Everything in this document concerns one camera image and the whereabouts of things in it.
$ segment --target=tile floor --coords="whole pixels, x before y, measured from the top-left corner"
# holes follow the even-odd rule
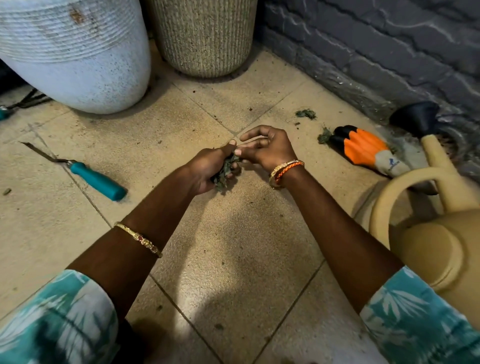
[[[168,173],[255,125],[287,130],[350,214],[384,180],[316,140],[323,125],[376,132],[369,119],[264,49],[214,82],[178,75],[152,53],[151,90],[127,111],[97,116],[51,102],[0,123],[0,190],[12,189],[0,195],[0,326]],[[318,119],[296,118],[301,108]],[[111,202],[19,141],[86,161],[129,193]],[[264,179],[249,168],[225,195],[193,201],[127,316],[149,342],[147,361],[384,363],[291,197]]]

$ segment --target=orange braided bracelet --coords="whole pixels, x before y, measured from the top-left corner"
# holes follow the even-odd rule
[[[304,165],[305,165],[305,163],[303,163],[303,162],[295,162],[295,163],[292,163],[292,164],[286,166],[285,168],[283,168],[283,170],[275,178],[275,182],[278,184],[278,181],[280,181],[280,178],[282,178],[282,176],[285,174],[285,172],[288,171],[290,168],[293,168],[295,166],[304,166]]]

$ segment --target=sleeve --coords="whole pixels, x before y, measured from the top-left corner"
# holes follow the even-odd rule
[[[0,363],[110,363],[118,319],[92,279],[65,270],[0,331]]]
[[[480,333],[408,267],[360,312],[391,363],[480,363]]]

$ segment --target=gold bangle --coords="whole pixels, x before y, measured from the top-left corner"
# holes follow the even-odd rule
[[[285,162],[280,164],[279,166],[276,166],[272,171],[272,173],[270,173],[269,184],[272,188],[277,188],[277,189],[283,188],[275,181],[275,177],[281,170],[283,170],[285,167],[288,167],[290,164],[293,164],[293,163],[301,163],[303,166],[305,165],[305,163],[303,163],[301,160],[295,159],[295,160],[291,160],[290,162]]]
[[[139,233],[137,232],[134,232],[133,230],[127,228],[125,225],[123,224],[120,224],[119,222],[116,222],[115,225],[113,225],[114,227],[115,226],[118,226],[120,229],[126,231],[127,233],[129,233],[136,241],[140,242],[141,245],[143,245],[145,248],[149,249],[153,254],[155,254],[156,256],[158,256],[159,258],[162,257],[162,252],[155,246],[152,244],[152,242],[150,240],[148,240],[147,238],[144,238],[142,235],[140,235]]]

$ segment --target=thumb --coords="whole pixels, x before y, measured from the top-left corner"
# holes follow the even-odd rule
[[[226,144],[225,146],[221,147],[220,150],[223,153],[223,159],[227,158],[230,156],[230,154],[233,153],[235,148],[237,147],[237,141],[232,139]]]
[[[236,156],[240,157],[240,159],[246,159],[253,164],[258,164],[257,152],[257,148],[244,147],[235,149],[234,153]]]

